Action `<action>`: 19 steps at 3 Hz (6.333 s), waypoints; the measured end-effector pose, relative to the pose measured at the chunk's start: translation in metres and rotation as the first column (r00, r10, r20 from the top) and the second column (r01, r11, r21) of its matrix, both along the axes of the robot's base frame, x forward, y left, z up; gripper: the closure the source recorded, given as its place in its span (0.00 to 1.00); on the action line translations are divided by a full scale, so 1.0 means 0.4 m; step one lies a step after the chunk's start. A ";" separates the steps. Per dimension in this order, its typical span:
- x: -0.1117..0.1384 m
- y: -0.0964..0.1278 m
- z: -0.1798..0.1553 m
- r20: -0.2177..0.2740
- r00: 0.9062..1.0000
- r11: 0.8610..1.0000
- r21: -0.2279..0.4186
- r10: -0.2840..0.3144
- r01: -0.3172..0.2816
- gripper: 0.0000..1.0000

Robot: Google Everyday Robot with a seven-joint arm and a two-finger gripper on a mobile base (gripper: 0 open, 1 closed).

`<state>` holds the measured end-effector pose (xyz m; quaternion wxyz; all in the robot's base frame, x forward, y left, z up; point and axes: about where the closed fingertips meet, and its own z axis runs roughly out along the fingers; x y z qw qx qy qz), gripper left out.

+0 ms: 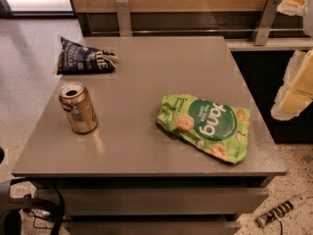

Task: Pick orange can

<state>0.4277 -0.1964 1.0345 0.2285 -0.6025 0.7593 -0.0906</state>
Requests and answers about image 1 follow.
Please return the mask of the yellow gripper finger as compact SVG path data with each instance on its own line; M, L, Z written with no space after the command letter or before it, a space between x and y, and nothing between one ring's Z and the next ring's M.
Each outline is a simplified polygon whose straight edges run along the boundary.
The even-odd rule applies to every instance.
M298 117L313 102L313 50L295 50L271 109L277 120Z
M277 7L277 11L288 16L304 16L305 7L309 0L283 0Z

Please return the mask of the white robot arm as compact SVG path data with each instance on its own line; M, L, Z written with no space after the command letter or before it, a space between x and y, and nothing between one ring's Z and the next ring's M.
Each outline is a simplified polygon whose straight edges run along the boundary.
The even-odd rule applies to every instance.
M303 32L313 36L313 0L284 0L277 9L288 16L303 17ZM295 50L278 90L271 116L277 120L298 117L313 102L313 50Z

